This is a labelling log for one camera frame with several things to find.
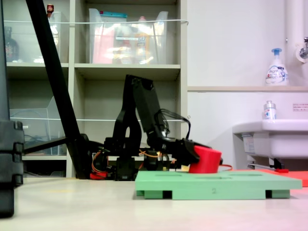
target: clear plastic container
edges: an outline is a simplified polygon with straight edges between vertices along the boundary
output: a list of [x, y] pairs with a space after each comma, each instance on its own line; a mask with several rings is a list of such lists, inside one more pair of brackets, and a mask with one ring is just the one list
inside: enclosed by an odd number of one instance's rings
[[[10, 117], [13, 121], [23, 123], [25, 147], [64, 137], [54, 97], [47, 108], [10, 109]], [[66, 145], [59, 145], [29, 155], [66, 155]]]
[[[60, 24], [60, 22], [67, 22], [64, 14], [61, 12], [53, 12], [50, 17], [51, 32], [60, 62], [67, 63], [69, 24]], [[13, 57], [10, 55], [11, 58], [7, 58], [8, 62], [44, 63], [32, 23], [4, 22], [4, 26], [7, 29], [5, 33], [7, 57], [12, 50], [12, 45], [10, 46], [10, 43], [13, 44], [14, 50], [18, 49], [18, 52], [16, 52]]]
[[[96, 9], [89, 9], [90, 63], [166, 64], [167, 22], [103, 23]], [[161, 12], [157, 20], [166, 20]]]

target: green tray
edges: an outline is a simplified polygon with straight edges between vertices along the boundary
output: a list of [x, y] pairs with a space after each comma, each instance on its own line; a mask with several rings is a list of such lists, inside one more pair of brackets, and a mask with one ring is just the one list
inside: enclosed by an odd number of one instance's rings
[[259, 171], [139, 171], [135, 187], [145, 199], [247, 200], [290, 198], [290, 189], [301, 189], [302, 181]]

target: blue pump cap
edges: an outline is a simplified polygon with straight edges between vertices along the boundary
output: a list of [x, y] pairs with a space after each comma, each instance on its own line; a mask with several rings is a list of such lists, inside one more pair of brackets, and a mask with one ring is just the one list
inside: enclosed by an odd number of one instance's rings
[[279, 53], [282, 52], [282, 49], [280, 49], [280, 48], [275, 48], [275, 49], [271, 50], [271, 52], [273, 52], [274, 55], [279, 55]]

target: pipe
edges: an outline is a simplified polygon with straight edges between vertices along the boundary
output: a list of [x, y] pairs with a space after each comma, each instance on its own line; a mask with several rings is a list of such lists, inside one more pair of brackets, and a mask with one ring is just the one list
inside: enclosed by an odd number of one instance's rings
[[289, 73], [290, 85], [308, 85], [304, 78], [303, 64], [296, 57], [298, 48], [304, 46], [305, 31], [305, 1], [286, 0], [286, 67]]

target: white sink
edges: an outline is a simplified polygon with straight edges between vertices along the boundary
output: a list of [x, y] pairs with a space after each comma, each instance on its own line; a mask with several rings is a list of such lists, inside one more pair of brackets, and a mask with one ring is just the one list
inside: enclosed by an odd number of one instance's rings
[[308, 158], [308, 120], [276, 119], [233, 127], [241, 134], [245, 151], [269, 158]]

